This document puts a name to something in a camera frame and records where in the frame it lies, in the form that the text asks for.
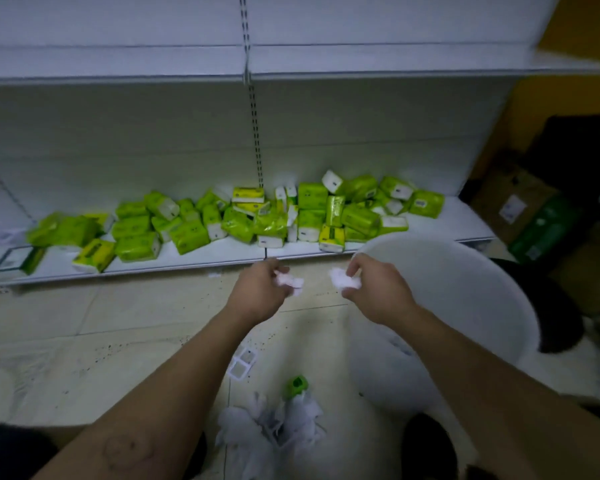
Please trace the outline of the person's left hand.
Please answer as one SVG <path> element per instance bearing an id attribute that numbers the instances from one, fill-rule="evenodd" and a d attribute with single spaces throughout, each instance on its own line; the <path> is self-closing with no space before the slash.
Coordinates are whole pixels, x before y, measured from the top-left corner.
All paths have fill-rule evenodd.
<path id="1" fill-rule="evenodd" d="M 223 308 L 223 313 L 249 330 L 272 318 L 285 301 L 265 301 L 258 296 L 258 263 L 243 270 Z"/>

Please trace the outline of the white square floor label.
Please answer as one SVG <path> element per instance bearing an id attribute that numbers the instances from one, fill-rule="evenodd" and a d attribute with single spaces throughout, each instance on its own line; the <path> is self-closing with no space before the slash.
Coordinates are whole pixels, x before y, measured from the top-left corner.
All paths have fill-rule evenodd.
<path id="1" fill-rule="evenodd" d="M 258 358 L 258 352 L 245 344 L 236 348 L 226 371 L 226 375 L 236 381 L 243 381 L 249 375 Z"/>

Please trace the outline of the brown cardboard box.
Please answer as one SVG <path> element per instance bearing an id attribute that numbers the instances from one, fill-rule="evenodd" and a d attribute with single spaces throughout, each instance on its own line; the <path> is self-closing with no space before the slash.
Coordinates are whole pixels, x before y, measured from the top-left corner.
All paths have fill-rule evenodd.
<path id="1" fill-rule="evenodd" d="M 512 244 L 559 190 L 514 162 L 492 167 L 470 202 L 497 238 Z"/>

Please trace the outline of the torn green tissue wrapper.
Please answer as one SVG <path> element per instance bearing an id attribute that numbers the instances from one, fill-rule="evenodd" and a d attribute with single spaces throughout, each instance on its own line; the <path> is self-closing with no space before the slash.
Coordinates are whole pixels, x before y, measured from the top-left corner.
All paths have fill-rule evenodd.
<path id="1" fill-rule="evenodd" d="M 288 380 L 283 390 L 285 400 L 290 400 L 297 395 L 302 395 L 309 388 L 309 382 L 304 375 L 299 374 Z"/>

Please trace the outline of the black shorts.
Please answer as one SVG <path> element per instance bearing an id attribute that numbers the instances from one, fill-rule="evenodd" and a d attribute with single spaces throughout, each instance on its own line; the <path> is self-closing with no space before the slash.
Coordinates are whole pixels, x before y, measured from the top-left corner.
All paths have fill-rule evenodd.
<path id="1" fill-rule="evenodd" d="M 0 422 L 0 480 L 192 480 L 207 437 L 201 416 L 177 431 L 116 406 L 80 425 Z"/>

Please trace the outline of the black bag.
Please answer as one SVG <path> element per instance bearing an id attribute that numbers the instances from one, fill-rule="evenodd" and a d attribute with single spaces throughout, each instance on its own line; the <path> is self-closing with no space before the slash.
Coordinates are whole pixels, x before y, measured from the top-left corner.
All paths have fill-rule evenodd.
<path id="1" fill-rule="evenodd" d="M 600 220 L 600 114 L 550 117 L 520 163 Z"/>

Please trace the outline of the pile of green tissue packets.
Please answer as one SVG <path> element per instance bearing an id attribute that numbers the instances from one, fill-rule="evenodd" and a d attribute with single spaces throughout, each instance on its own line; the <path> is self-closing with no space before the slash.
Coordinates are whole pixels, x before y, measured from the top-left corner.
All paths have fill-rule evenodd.
<path id="1" fill-rule="evenodd" d="M 126 264 L 156 260 L 167 243 L 180 256 L 227 238 L 266 250 L 309 242 L 323 252 L 343 253 L 348 243 L 407 231 L 409 214 L 436 219 L 445 202 L 441 193 L 391 175 L 346 180 L 332 170 L 320 182 L 278 186 L 272 200 L 262 187 L 234 187 L 231 196 L 211 188 L 199 201 L 151 191 L 141 201 L 120 203 L 114 215 L 54 212 L 11 254 L 31 274 L 55 247 L 75 253 L 77 269 L 100 274 L 115 258 Z"/>

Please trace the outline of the person's left forearm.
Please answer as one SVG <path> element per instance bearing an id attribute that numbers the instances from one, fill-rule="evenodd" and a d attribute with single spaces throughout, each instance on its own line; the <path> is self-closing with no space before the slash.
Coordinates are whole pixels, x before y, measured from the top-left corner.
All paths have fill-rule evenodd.
<path id="1" fill-rule="evenodd" d="M 182 480 L 232 355 L 272 315 L 225 306 L 32 480 Z"/>

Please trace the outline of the heap of loose white tissues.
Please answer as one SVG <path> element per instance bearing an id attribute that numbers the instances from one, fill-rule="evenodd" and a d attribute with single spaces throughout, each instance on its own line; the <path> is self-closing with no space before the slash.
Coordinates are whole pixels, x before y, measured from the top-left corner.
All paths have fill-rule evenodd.
<path id="1" fill-rule="evenodd" d="M 293 464 L 326 437 L 323 414 L 307 391 L 275 405 L 253 392 L 244 406 L 226 407 L 218 416 L 216 446 L 227 450 L 227 480 L 287 480 Z"/>

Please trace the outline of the dark green wrapped bundle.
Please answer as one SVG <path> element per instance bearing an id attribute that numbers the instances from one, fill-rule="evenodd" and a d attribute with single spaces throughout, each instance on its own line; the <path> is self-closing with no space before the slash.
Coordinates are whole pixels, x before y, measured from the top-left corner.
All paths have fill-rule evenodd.
<path id="1" fill-rule="evenodd" d="M 552 196 L 508 245 L 508 252 L 520 264 L 539 262 L 567 236 L 583 213 L 584 208 L 570 198 Z"/>

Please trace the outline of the white-faced flat tissue pack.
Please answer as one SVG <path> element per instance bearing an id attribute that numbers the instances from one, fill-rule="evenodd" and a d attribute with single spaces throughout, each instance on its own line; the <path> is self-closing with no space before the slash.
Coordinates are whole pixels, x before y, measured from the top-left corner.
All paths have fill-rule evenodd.
<path id="1" fill-rule="evenodd" d="M 8 249 L 0 257 L 0 282 L 30 276 L 42 261 L 46 250 L 46 248 L 35 246 L 20 246 Z"/>

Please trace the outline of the white metal shelf unit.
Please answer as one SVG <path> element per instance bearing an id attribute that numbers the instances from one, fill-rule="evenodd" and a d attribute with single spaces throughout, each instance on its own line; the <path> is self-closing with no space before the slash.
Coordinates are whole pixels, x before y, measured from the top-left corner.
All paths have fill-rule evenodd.
<path id="1" fill-rule="evenodd" d="M 600 75 L 538 44 L 559 0 L 0 0 L 0 256 L 49 214 L 149 191 L 400 177 L 417 235 L 494 234 L 458 199 L 517 82 Z"/>

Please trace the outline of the black round bin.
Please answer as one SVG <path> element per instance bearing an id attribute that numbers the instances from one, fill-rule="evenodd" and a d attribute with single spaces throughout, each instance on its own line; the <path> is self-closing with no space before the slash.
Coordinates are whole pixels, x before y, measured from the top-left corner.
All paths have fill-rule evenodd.
<path id="1" fill-rule="evenodd" d="M 558 284 L 533 269 L 510 260 L 491 259 L 518 284 L 536 313 L 542 354 L 565 353 L 576 347 L 585 334 L 579 308 Z"/>

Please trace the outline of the small white tissue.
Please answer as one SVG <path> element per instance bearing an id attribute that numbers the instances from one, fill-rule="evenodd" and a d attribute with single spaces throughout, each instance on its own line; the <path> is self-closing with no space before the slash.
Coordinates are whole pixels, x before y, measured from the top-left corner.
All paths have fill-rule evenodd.
<path id="1" fill-rule="evenodd" d="M 339 292 L 345 289 L 360 289 L 362 286 L 360 277 L 348 276 L 346 270 L 339 267 L 329 270 L 329 279 Z"/>
<path id="2" fill-rule="evenodd" d="M 293 290 L 292 296 L 300 296 L 304 288 L 304 278 L 295 277 L 290 273 L 282 273 L 280 270 L 274 270 L 275 283 L 279 287 L 289 287 Z"/>

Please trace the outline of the person's right hand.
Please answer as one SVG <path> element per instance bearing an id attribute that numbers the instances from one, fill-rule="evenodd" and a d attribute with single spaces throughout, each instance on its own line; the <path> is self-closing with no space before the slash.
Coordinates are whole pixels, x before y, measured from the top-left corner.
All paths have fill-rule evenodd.
<path id="1" fill-rule="evenodd" d="M 364 300 L 350 301 L 370 321 L 397 331 L 419 306 L 397 268 L 376 260 L 374 290 Z"/>

